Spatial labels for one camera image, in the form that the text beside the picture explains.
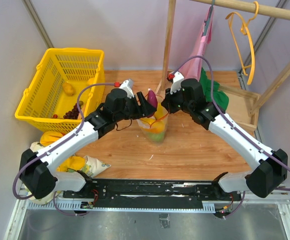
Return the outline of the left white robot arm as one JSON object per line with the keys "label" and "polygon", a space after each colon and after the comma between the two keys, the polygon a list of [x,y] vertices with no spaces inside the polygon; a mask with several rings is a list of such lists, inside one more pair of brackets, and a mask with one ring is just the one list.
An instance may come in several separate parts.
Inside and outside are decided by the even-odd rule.
{"label": "left white robot arm", "polygon": [[18,178],[36,199],[56,191],[73,191],[86,198],[92,193],[92,179],[81,170],[60,172],[57,168],[78,150],[114,130],[118,122],[149,117],[156,110],[141,92],[128,97],[125,90],[113,89],[105,102],[84,118],[77,128],[37,152],[24,151]]}

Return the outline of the yellow lemon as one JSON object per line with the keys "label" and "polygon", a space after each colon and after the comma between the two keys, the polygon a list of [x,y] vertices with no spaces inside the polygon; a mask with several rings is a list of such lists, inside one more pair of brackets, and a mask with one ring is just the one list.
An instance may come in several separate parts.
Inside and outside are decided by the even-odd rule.
{"label": "yellow lemon", "polygon": [[63,83],[62,89],[63,92],[69,97],[73,96],[76,93],[75,88],[68,82]]}

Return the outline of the clear zip bag orange zipper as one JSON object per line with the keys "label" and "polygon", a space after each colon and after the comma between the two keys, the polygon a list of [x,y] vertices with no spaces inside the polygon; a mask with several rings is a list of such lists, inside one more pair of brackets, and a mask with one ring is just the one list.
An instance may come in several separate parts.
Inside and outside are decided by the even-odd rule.
{"label": "clear zip bag orange zipper", "polygon": [[150,141],[162,143],[167,131],[169,116],[168,111],[161,105],[164,98],[150,88],[145,97],[150,104],[157,103],[157,110],[151,117],[137,119],[137,124]]}

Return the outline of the green cabbage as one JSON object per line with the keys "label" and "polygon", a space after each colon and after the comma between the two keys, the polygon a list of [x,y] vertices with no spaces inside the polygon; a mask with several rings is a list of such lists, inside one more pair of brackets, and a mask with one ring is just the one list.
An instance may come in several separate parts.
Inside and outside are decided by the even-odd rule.
{"label": "green cabbage", "polygon": [[165,139],[165,132],[160,132],[160,133],[148,133],[148,138],[155,143],[161,143]]}

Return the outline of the purple sweet potato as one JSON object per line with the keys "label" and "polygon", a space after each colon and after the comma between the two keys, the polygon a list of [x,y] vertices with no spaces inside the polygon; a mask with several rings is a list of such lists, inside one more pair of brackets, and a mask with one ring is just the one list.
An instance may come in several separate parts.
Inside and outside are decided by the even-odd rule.
{"label": "purple sweet potato", "polygon": [[151,118],[157,111],[158,100],[157,100],[155,92],[151,90],[150,88],[148,89],[147,101],[155,108],[155,111],[153,111],[150,115],[147,116],[148,118]]}

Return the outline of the orange mango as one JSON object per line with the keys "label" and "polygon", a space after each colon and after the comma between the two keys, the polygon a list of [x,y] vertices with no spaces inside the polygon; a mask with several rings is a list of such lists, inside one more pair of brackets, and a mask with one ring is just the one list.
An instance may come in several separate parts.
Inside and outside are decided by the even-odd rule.
{"label": "orange mango", "polygon": [[146,118],[145,120],[145,130],[150,133],[161,133],[165,130],[165,123],[152,118]]}

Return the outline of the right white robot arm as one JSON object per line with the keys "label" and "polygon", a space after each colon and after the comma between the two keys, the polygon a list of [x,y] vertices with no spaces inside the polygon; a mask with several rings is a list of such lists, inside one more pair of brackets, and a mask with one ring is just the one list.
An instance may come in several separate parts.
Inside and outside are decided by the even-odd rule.
{"label": "right white robot arm", "polygon": [[250,171],[220,174],[211,188],[217,200],[230,192],[251,191],[266,198],[286,178],[288,156],[282,149],[276,151],[262,144],[237,125],[231,117],[213,102],[207,102],[202,85],[194,78],[180,79],[165,90],[161,105],[170,113],[183,111],[206,130],[222,138],[251,168]]}

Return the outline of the yellow bananas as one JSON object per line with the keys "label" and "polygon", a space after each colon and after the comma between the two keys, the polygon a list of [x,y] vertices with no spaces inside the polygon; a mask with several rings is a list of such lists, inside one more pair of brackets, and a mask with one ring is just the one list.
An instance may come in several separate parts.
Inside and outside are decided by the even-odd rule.
{"label": "yellow bananas", "polygon": [[157,105],[157,110],[156,112],[154,113],[154,117],[156,120],[159,120],[161,119],[162,117],[164,116],[164,108],[162,107],[162,105],[159,103]]}

